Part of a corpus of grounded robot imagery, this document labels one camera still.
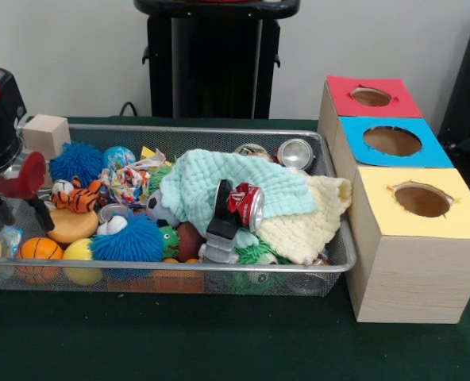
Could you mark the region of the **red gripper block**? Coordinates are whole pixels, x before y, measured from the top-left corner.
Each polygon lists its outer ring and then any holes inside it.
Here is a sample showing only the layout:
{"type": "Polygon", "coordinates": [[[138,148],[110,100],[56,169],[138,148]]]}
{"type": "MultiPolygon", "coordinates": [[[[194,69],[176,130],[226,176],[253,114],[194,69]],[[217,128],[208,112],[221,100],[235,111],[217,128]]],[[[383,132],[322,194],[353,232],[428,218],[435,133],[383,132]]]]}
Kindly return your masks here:
{"type": "MultiPolygon", "coordinates": [[[[46,163],[43,155],[36,151],[22,150],[13,163],[0,171],[0,195],[7,198],[28,199],[34,209],[40,227],[45,231],[55,228],[48,207],[35,197],[44,184],[46,163]]],[[[15,223],[12,208],[0,196],[0,221],[3,225],[15,223]]]]}

